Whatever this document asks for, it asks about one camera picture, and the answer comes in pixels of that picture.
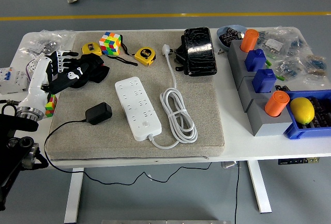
black leather case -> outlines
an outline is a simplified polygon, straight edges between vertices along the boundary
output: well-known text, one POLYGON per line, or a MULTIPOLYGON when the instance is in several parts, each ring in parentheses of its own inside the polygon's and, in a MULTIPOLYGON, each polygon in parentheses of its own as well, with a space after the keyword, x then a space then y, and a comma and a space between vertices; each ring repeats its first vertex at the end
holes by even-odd
POLYGON ((186 29, 182 36, 182 45, 176 50, 176 60, 183 65, 184 74, 191 77, 216 74, 216 60, 209 28, 186 29))

white table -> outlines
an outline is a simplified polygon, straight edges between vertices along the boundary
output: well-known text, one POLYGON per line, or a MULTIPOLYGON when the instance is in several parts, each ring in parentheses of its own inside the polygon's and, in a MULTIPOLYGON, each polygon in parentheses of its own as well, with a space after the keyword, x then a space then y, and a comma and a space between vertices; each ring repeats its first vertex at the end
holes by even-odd
MULTIPOLYGON (((151 32, 161 32, 162 30, 150 30, 151 32)), ((259 209, 261 213, 271 212, 270 203, 263 183, 258 160, 264 159, 281 159, 281 158, 306 158, 306 157, 327 157, 331 156, 331 141, 330 138, 305 138, 300 140, 289 140, 284 135, 254 137, 247 117, 243 112, 242 105, 236 90, 232 77, 230 64, 226 53, 218 55, 220 44, 216 35, 216 28, 210 29, 213 39, 213 46, 217 61, 218 72, 214 75, 216 94, 220 117, 224 134, 224 151, 218 157, 210 158, 158 158, 158 159, 104 159, 104 160, 72 160, 72 161, 55 161, 54 164, 61 168, 88 168, 88 167, 112 167, 112 166, 134 166, 134 165, 158 165, 171 163, 194 163, 194 162, 220 162, 220 161, 248 161, 249 170, 252 177, 255 194, 257 197, 259 209)), ((115 31, 116 33, 124 33, 125 31, 115 31)), ((29 40, 33 33, 26 34, 22 44, 29 40)), ((68 44, 67 50, 72 48, 72 44, 68 44)), ((17 70, 25 69, 29 58, 22 58, 20 52, 15 54, 11 66, 17 70)), ((307 90, 307 89, 330 89, 331 86, 316 88, 316 86, 308 86, 298 84, 296 82, 287 83, 291 90, 307 90)), ((10 98, 12 100, 23 100, 26 93, 17 93, 10 95, 0 95, 0 99, 10 98)), ((25 135, 32 136, 35 142, 39 143, 43 153, 44 141, 49 133, 51 118, 43 119, 39 122, 38 131, 35 133, 26 133, 17 131, 16 136, 22 137, 25 135)), ((78 174, 72 175, 72 183, 76 183, 81 187, 82 176, 78 174)), ((78 201, 80 191, 72 196, 69 192, 68 206, 73 206, 78 210, 78 201)), ((72 221, 77 211, 72 211, 71 215, 66 219, 72 221)))

floor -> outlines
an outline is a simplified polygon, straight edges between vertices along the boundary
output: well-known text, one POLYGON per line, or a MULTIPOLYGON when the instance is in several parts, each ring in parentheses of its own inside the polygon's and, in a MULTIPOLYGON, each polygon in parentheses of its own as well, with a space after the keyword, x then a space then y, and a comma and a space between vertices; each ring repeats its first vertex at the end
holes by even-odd
MULTIPOLYGON (((330 2, 78 0, 68 4, 66 0, 1 0, 0 68, 10 65, 24 34, 43 29, 218 28, 230 24, 295 26, 314 54, 329 58, 330 2)), ((330 162, 330 158, 321 158, 314 164, 279 166, 276 160, 260 161, 273 210, 268 214, 259 213, 247 164, 240 163, 237 223, 329 223, 330 162)), ((86 171, 102 181, 130 183, 143 171, 153 178, 165 180, 179 166, 86 171)), ((186 166, 206 168, 208 164, 186 166)), ((110 219, 229 220, 234 223, 237 173, 236 168, 223 169, 220 163, 213 163, 209 170, 181 169, 165 184, 142 177, 132 186, 104 186, 84 178, 78 223, 100 224, 102 220, 110 219)), ((63 223, 69 184, 70 175, 51 169, 20 173, 8 195, 7 209, 0 213, 0 223, 63 223)))

rubik's cube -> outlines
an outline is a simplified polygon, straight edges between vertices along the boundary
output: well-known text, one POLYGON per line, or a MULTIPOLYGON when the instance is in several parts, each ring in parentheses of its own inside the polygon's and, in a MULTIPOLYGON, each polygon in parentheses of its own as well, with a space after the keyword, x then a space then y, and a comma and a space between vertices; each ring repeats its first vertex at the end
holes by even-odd
POLYGON ((51 95, 50 101, 46 104, 46 117, 52 117, 54 115, 55 107, 57 104, 57 98, 55 95, 51 95))
POLYGON ((121 36, 119 34, 105 32, 101 37, 99 44, 105 55, 119 55, 121 47, 121 36))

tape measure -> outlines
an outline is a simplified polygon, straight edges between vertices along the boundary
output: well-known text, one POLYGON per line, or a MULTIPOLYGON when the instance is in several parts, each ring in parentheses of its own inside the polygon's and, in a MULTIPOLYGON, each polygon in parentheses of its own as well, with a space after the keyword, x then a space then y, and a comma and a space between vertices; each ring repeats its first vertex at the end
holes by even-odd
POLYGON ((143 65, 149 66, 155 60, 155 51, 150 47, 143 47, 136 52, 134 58, 143 65))
POLYGON ((95 43, 95 42, 91 42, 91 43, 87 43, 87 44, 83 45, 82 53, 83 54, 94 53, 94 54, 97 54, 98 56, 102 55, 102 51, 101 51, 99 44, 95 43))

